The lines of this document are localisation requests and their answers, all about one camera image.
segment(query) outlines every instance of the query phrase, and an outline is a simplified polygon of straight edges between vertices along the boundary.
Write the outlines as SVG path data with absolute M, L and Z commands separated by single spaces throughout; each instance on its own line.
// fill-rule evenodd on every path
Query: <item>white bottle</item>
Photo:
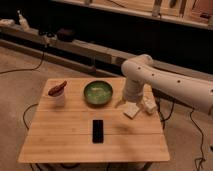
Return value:
M 20 23 L 22 29 L 24 31 L 30 30 L 30 26 L 29 26 L 27 20 L 22 16 L 20 10 L 18 10 L 17 12 L 18 12 L 18 16 L 19 16 L 19 23 Z

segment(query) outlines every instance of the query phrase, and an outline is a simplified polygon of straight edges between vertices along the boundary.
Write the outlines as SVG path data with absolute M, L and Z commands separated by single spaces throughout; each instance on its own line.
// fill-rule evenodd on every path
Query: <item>wooden table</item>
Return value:
M 47 92 L 68 81 L 65 107 L 54 107 Z M 91 108 L 83 97 L 93 80 L 105 80 L 113 87 L 112 100 Z M 98 163 L 168 161 L 169 153 L 159 116 L 141 111 L 133 120 L 114 108 L 122 97 L 125 78 L 49 79 L 30 126 L 18 161 L 20 163 Z M 153 99 L 150 86 L 144 95 Z M 92 120 L 104 120 L 104 143 L 92 143 Z

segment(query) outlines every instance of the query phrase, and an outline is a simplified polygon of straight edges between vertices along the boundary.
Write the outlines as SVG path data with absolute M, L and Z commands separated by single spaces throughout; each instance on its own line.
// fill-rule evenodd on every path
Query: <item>bowl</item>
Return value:
M 90 105 L 105 105 L 111 100 L 112 95 L 112 86 L 106 81 L 93 81 L 84 88 L 84 98 Z

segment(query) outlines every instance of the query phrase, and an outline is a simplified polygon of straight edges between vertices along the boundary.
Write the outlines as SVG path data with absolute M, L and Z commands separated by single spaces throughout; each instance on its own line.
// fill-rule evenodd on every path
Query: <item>cable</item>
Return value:
M 190 115 L 189 115 L 189 116 L 190 116 L 191 121 L 194 123 L 195 127 L 197 128 L 197 130 L 198 130 L 198 131 L 200 132 L 200 134 L 201 134 L 200 151 L 201 151 L 202 156 L 199 157 L 199 158 L 196 158 L 196 159 L 194 160 L 197 171 L 200 171 L 201 168 L 203 169 L 203 162 L 206 161 L 205 155 L 204 155 L 204 152 L 203 152 L 204 133 L 203 133 L 203 131 L 201 130 L 201 128 L 197 125 L 197 123 L 193 120 L 193 118 L 192 118 L 192 114 L 193 114 L 193 113 L 194 113 L 194 108 L 193 108 L 192 111 L 190 112 Z
M 26 113 L 27 113 L 27 111 L 28 111 L 29 109 L 31 109 L 32 107 L 35 107 L 35 106 L 37 106 L 37 105 L 38 105 L 38 103 L 33 104 L 33 105 L 30 105 L 30 106 L 24 111 L 24 114 L 23 114 L 23 122 L 24 122 L 24 125 L 25 125 L 25 127 L 27 128 L 27 130 L 29 130 L 29 127 L 27 126 L 27 123 L 26 123 L 26 121 L 25 121 Z
M 173 111 L 174 111 L 174 107 L 175 107 L 175 99 L 172 100 L 172 108 L 171 108 L 171 111 L 170 111 L 169 116 L 168 116 L 167 118 L 165 118 L 165 119 L 163 120 L 163 122 L 168 121 L 168 120 L 171 118 L 172 113 L 173 113 Z
M 194 0 L 194 3 L 192 5 L 192 10 L 195 8 L 196 3 L 197 3 L 197 0 Z
M 165 119 L 164 118 L 164 115 L 162 114 L 162 112 L 160 111 L 160 102 L 161 102 L 161 99 L 160 98 L 158 98 L 157 99 L 157 101 L 156 101 L 156 103 L 157 103 L 157 106 L 158 106 L 158 113 L 159 113 L 159 115 L 160 115 L 160 119 L 161 119 L 161 122 L 162 122 L 162 124 L 163 124 L 163 129 L 165 129 L 165 127 L 166 127 L 166 122 L 163 122 L 163 120 Z
M 37 167 L 37 169 L 38 169 L 39 171 L 43 171 L 42 168 L 39 166 L 38 163 L 35 163 L 35 165 L 36 165 L 36 167 Z
M 74 165 L 72 165 L 72 166 L 66 166 L 66 165 L 64 165 L 64 164 L 60 164 L 60 166 L 63 168 L 63 169 L 74 169 L 74 168 L 76 168 L 76 167 L 78 167 L 80 165 L 80 163 L 76 163 L 76 164 L 74 164 Z
M 107 164 L 106 171 L 109 171 L 109 168 L 110 168 L 110 163 Z
M 125 6 L 123 6 L 123 5 L 121 5 L 121 4 L 117 3 L 117 2 L 115 2 L 115 1 L 113 1 L 113 0 L 106 0 L 106 1 L 111 2 L 111 3 L 113 3 L 113 4 L 115 4 L 115 5 L 119 6 L 119 7 L 126 8 Z
M 43 50 L 41 61 L 40 61 L 40 63 L 35 68 L 8 70 L 8 71 L 0 72 L 0 74 L 6 74 L 6 73 L 11 73 L 11 72 L 20 72 L 20 71 L 35 71 L 38 68 L 40 68 L 40 66 L 42 65 L 42 63 L 44 61 L 44 55 L 45 55 L 45 51 Z
M 161 122 L 163 123 L 163 129 L 165 129 L 165 127 L 166 127 L 166 121 L 168 121 L 168 120 L 171 118 L 172 113 L 174 112 L 175 99 L 173 99 L 173 101 L 172 101 L 171 111 L 170 111 L 169 116 L 168 116 L 167 118 L 165 118 L 165 117 L 164 117 L 164 114 L 161 112 L 160 101 L 161 101 L 161 99 L 159 98 L 159 100 L 158 100 L 158 102 L 157 102 L 157 105 L 158 105 L 158 113 L 159 113 L 159 115 L 160 115 L 160 117 L 161 117 Z
M 31 163 L 30 163 L 30 168 L 32 169 L 32 171 L 35 171 Z

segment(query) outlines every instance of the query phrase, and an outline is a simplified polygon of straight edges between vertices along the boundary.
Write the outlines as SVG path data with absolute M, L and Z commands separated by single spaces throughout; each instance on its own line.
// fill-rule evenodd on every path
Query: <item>phone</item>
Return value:
M 104 142 L 104 122 L 103 120 L 93 120 L 92 142 Z

